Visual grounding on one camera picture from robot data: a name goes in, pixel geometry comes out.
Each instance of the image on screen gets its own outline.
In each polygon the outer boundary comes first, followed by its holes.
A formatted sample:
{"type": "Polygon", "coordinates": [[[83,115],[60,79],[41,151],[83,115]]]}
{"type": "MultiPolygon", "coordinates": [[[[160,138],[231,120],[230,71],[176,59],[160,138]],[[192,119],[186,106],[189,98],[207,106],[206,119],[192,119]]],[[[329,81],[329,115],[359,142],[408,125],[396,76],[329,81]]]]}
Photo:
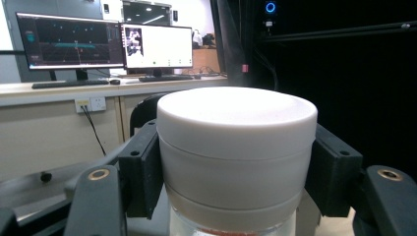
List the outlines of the image on screen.
{"type": "Polygon", "coordinates": [[[17,13],[30,70],[123,67],[116,21],[17,13]]]}
{"type": "Polygon", "coordinates": [[[121,24],[126,69],[192,68],[192,29],[121,24]]]}

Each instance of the power outlet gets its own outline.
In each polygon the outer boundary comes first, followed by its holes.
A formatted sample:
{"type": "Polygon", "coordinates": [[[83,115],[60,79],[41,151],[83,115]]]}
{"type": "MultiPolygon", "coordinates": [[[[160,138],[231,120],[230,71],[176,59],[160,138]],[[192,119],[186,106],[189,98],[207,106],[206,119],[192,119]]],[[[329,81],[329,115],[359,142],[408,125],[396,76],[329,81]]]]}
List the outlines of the power outlet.
{"type": "Polygon", "coordinates": [[[87,111],[91,111],[89,98],[79,98],[75,100],[77,113],[84,113],[83,107],[87,107],[87,111]]]}
{"type": "Polygon", "coordinates": [[[102,97],[92,97],[89,99],[89,103],[91,104],[91,111],[100,111],[105,110],[105,98],[102,97]]]}

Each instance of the monitor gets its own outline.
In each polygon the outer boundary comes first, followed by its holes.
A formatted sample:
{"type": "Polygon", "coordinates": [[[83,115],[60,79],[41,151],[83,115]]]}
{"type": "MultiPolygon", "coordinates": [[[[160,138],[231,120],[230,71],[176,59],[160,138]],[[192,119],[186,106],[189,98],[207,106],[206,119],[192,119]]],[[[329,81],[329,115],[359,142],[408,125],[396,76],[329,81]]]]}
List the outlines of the monitor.
{"type": "Polygon", "coordinates": [[[119,23],[98,19],[17,13],[30,70],[77,70],[123,67],[119,23]]]}
{"type": "Polygon", "coordinates": [[[122,23],[125,69],[161,69],[193,67],[192,29],[122,23]]]}

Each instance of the glowing blue ring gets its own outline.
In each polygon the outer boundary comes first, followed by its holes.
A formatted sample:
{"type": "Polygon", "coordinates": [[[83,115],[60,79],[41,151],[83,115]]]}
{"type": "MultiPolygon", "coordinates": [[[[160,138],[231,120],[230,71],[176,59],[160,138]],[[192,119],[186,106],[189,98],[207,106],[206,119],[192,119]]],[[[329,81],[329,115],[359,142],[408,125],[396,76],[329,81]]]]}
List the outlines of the glowing blue ring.
{"type": "Polygon", "coordinates": [[[275,11],[275,8],[276,6],[274,3],[267,3],[267,5],[265,6],[265,10],[267,10],[268,13],[273,13],[275,11]]]}

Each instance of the black chair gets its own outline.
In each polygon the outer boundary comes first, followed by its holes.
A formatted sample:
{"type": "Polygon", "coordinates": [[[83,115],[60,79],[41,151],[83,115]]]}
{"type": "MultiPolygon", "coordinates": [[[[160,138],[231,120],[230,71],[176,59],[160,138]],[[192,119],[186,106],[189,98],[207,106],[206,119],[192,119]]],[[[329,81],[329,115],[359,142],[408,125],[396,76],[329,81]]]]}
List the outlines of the black chair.
{"type": "Polygon", "coordinates": [[[135,135],[135,129],[143,127],[147,121],[156,118],[157,102],[169,92],[153,94],[140,102],[132,111],[130,117],[130,137],[135,135]]]}

